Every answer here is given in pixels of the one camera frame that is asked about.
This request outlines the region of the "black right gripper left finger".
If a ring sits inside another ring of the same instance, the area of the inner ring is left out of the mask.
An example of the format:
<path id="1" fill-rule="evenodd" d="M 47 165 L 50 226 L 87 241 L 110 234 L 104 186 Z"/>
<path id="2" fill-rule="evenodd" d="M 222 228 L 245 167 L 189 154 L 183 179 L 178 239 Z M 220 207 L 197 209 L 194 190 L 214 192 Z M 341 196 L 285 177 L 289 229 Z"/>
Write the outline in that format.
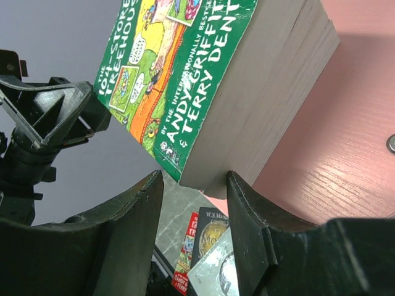
<path id="1" fill-rule="evenodd" d="M 1 219 L 2 295 L 144 295 L 164 182 L 153 171 L 62 223 Z"/>

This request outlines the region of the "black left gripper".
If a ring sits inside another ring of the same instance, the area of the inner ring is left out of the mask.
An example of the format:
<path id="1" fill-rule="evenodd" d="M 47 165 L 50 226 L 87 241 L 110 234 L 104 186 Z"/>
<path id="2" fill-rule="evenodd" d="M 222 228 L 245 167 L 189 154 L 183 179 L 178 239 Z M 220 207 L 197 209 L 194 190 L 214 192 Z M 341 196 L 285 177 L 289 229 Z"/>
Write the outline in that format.
<path id="1" fill-rule="evenodd" d="M 16 52 L 1 50 L 1 105 L 15 122 L 1 133 L 1 218 L 30 225 L 43 198 L 34 186 L 54 182 L 60 151 L 108 129 L 111 114 L 87 81 L 24 83 L 26 74 Z"/>

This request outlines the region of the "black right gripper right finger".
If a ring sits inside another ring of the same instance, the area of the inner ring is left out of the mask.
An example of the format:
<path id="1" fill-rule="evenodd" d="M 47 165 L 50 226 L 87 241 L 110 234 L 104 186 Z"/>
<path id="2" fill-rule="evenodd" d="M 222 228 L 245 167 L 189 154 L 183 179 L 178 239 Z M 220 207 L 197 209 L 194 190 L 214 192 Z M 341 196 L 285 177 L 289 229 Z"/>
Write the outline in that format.
<path id="1" fill-rule="evenodd" d="M 394 220 L 313 224 L 227 173 L 227 204 L 241 295 L 393 295 Z"/>

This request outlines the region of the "green 104-storey treehouse book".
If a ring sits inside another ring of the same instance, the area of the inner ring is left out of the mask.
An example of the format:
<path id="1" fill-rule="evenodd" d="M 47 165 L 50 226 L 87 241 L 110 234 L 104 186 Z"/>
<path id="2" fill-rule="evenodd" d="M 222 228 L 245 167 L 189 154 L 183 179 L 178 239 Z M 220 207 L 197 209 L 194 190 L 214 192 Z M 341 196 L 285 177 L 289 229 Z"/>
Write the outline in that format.
<path id="1" fill-rule="evenodd" d="M 196 142 L 251 20 L 299 10 L 295 1 L 124 1 L 94 92 L 176 182 L 201 189 Z"/>

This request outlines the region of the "grey Great Gatsby book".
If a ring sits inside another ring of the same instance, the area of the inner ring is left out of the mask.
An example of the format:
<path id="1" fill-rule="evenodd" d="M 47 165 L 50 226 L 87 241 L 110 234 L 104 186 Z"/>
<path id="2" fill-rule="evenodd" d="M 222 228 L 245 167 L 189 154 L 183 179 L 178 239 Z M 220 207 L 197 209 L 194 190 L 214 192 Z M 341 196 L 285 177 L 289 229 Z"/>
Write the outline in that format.
<path id="1" fill-rule="evenodd" d="M 197 296 L 239 296 L 230 229 L 192 267 L 188 277 Z"/>

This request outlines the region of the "red 156-storey treehouse book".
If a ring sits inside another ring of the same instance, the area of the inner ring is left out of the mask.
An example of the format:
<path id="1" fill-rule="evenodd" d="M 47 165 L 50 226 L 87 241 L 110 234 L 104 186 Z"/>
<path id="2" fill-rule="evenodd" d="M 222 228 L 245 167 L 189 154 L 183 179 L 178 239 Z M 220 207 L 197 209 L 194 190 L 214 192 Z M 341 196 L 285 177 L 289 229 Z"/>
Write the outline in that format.
<path id="1" fill-rule="evenodd" d="M 306 107 L 321 76 L 340 44 L 336 28 L 327 16 L 298 18 L 266 79 L 255 86 L 247 117 L 236 129 L 223 164 L 204 191 L 208 197 L 226 198 L 226 174 L 234 170 L 249 185 L 262 183 L 265 170 L 293 123 Z"/>

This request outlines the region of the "purple 117-storey treehouse book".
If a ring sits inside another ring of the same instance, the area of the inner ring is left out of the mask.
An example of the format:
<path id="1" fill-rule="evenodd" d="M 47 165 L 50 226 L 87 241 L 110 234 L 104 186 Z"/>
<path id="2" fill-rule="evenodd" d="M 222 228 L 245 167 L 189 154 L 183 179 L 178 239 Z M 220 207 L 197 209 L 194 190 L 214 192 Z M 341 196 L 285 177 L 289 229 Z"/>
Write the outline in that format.
<path id="1" fill-rule="evenodd" d="M 224 199 L 228 171 L 253 183 L 338 44 L 320 1 L 259 1 L 181 185 Z"/>

